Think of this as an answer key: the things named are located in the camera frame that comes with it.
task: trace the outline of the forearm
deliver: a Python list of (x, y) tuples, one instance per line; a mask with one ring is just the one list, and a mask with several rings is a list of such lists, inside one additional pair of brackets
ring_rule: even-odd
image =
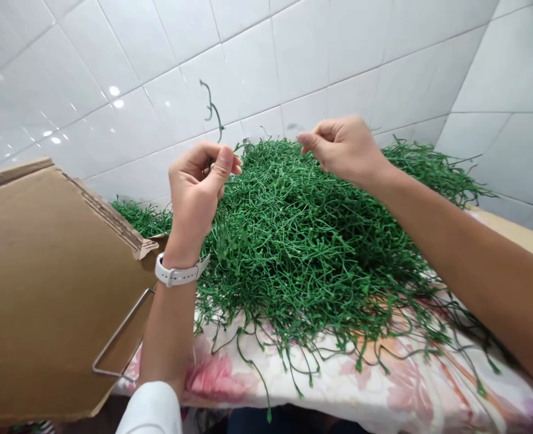
[[(166, 269), (190, 268), (199, 257), (198, 246), (171, 234), (162, 265)], [(195, 300), (196, 281), (170, 288), (158, 282), (142, 344), (140, 384), (169, 383), (178, 400), (181, 400), (192, 352)]]
[(448, 288), (533, 375), (533, 254), (398, 169), (368, 191)]

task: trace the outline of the cardboard sheet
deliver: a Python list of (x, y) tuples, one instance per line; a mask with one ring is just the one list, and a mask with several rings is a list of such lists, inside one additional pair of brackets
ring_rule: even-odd
[[(156, 247), (50, 159), (0, 172), (0, 424), (100, 409), (118, 378), (92, 363), (155, 284)], [(150, 305), (99, 368), (124, 370)]]
[(470, 209), (473, 215), (485, 224), (487, 227), (505, 236), (510, 241), (522, 246), (524, 249), (533, 253), (533, 231), (526, 229), (516, 223), (488, 213), (480, 208), (473, 207)]

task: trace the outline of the hand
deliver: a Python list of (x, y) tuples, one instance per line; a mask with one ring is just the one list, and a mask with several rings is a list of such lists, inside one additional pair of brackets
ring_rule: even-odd
[(311, 151), (324, 171), (361, 189), (367, 190), (378, 175), (394, 168), (359, 116), (321, 121), (297, 140), (303, 145), (302, 153)]
[[(205, 177), (204, 167), (209, 158), (215, 163)], [(218, 200), (224, 196), (224, 183), (231, 173), (242, 173), (241, 164), (228, 145), (200, 142), (170, 166), (172, 230), (168, 241), (171, 248), (166, 249), (171, 254), (168, 260), (198, 261), (204, 238), (212, 228)]]

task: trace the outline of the floral fabric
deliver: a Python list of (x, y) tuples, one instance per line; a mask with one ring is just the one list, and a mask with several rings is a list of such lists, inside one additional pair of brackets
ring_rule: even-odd
[[(288, 359), (283, 366), (276, 347), (259, 345), (269, 342), (266, 333), (240, 334), (237, 345), (237, 329), (243, 325), (244, 318), (239, 317), (226, 331), (219, 330), (214, 341), (216, 325), (209, 324), (196, 337), (185, 405), (266, 407), (267, 391), (260, 371), (271, 406), (291, 403), (320, 410), (359, 422), (369, 432), (533, 432), (533, 382), (499, 354), (490, 355), (501, 370), (496, 374), (480, 348), (460, 352), (443, 348), (441, 356), (432, 354), (426, 359), (419, 352), (405, 358), (423, 348), (423, 343), (415, 338), (383, 339), (367, 345), (367, 363), (361, 364), (359, 372), (354, 355), (338, 354), (323, 361), (331, 351), (313, 355), (293, 345), (289, 357), (296, 370), (313, 371), (317, 362), (320, 366), (320, 372), (312, 375), (312, 387), (308, 375), (293, 371), (301, 398), (288, 370)], [(458, 339), (462, 346), (474, 344), (460, 332)], [(380, 359), (389, 373), (377, 362), (376, 349), (381, 346)], [(317, 347), (336, 348), (334, 337), (319, 335)], [(119, 381), (117, 393), (131, 395), (135, 390), (140, 351)], [(257, 369), (245, 360), (251, 360)], [(478, 378), (485, 396), (478, 393)]]

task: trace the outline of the watch strap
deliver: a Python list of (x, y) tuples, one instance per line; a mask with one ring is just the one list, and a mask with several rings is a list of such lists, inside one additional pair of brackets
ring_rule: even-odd
[(202, 272), (206, 269), (208, 262), (210, 261), (210, 254), (206, 256), (204, 260), (199, 260), (195, 266), (187, 269), (164, 268), (162, 266), (163, 258), (164, 252), (160, 253), (156, 258), (156, 277), (164, 285), (170, 287), (183, 285), (185, 283), (192, 282), (193, 280), (198, 280), (198, 278), (202, 275)]

